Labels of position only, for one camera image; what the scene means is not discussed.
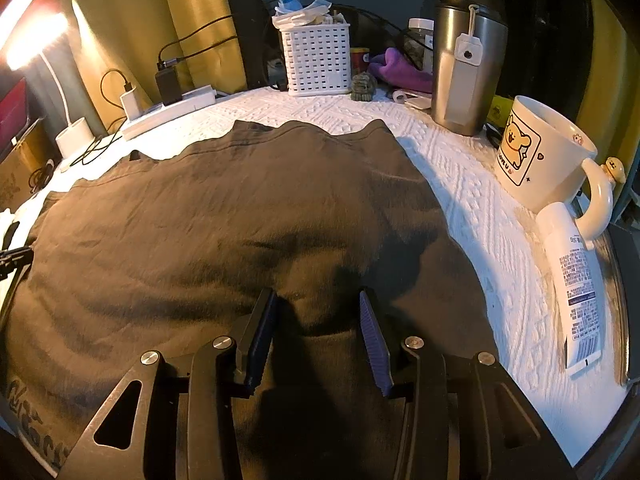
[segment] bed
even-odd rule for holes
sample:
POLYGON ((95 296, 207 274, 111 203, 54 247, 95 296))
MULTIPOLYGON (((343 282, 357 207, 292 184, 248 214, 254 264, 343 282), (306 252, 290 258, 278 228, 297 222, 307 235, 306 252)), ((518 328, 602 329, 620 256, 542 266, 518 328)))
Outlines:
MULTIPOLYGON (((221 137, 235 120, 279 126, 316 124, 333 135, 382 119, 433 188, 451 236, 471 260, 486 297, 501 363, 538 410, 572 465, 589 450, 625 399, 621 386, 619 309, 612 262, 602 247, 589 254, 604 320, 602 358, 569 377, 562 365, 561 329, 552 277, 534 216, 502 190, 493 174, 495 150, 484 138, 462 137, 378 91, 374 101, 348 96, 292 98, 269 88, 236 94, 130 141, 113 143, 91 164, 56 171, 49 185, 11 215, 0 215, 0 234, 20 226, 11 248, 24 244, 50 190, 66 191, 79 178, 95 180, 132 150, 171 158, 192 142, 221 137)), ((10 280, 0 283, 4 300, 10 280)))

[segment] small figurine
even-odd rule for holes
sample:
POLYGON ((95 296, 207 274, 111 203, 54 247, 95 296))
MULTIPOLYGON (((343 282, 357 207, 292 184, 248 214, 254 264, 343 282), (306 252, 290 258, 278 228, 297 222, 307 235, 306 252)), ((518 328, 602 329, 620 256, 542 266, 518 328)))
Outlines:
POLYGON ((370 102, 376 93, 376 78, 369 72, 361 72, 351 79, 351 99, 370 102))

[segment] gray t-shirt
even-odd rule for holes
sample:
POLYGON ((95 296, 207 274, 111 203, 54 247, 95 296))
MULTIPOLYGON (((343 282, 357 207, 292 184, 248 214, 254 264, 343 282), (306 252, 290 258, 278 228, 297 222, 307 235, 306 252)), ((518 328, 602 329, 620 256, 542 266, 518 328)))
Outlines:
POLYGON ((429 184, 380 120, 331 136, 238 121, 168 160, 139 152, 51 194, 0 360, 33 447, 60 468, 142 353, 194 352, 284 306, 262 386, 234 401, 244 478, 391 478, 402 401, 382 398, 358 290, 443 352, 497 355, 484 295, 429 184))

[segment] power strip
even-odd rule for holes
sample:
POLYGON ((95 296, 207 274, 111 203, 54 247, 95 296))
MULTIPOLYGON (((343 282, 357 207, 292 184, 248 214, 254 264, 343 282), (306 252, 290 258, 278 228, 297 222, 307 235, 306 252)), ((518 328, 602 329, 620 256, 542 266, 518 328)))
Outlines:
POLYGON ((133 121, 125 121, 120 133, 125 140, 131 140, 140 134, 157 128, 161 124, 190 114, 216 102, 216 91, 211 85, 203 86, 183 94, 182 101, 164 106, 162 103, 152 106, 142 116, 133 121))

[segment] metal screw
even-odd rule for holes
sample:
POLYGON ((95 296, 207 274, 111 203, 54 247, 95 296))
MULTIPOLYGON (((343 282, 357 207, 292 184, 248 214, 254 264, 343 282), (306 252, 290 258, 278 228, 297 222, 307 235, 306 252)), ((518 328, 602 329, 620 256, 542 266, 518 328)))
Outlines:
POLYGON ((142 357, 140 358, 140 362, 143 365, 152 365, 153 363, 158 361, 159 358, 160 356, 158 355, 158 352, 154 352, 151 350, 149 352, 145 352, 142 354, 142 357))
POLYGON ((225 348, 229 348, 233 344, 234 340, 231 339, 228 335, 221 335, 213 340, 213 348, 217 348, 218 350, 224 350, 225 348))
POLYGON ((418 348, 422 348, 424 346, 424 341, 418 336, 411 335, 404 340, 404 344, 413 350, 417 350, 418 348))
POLYGON ((478 354, 478 361, 480 361, 483 365, 491 366, 495 363, 495 357, 489 352, 480 352, 478 354))

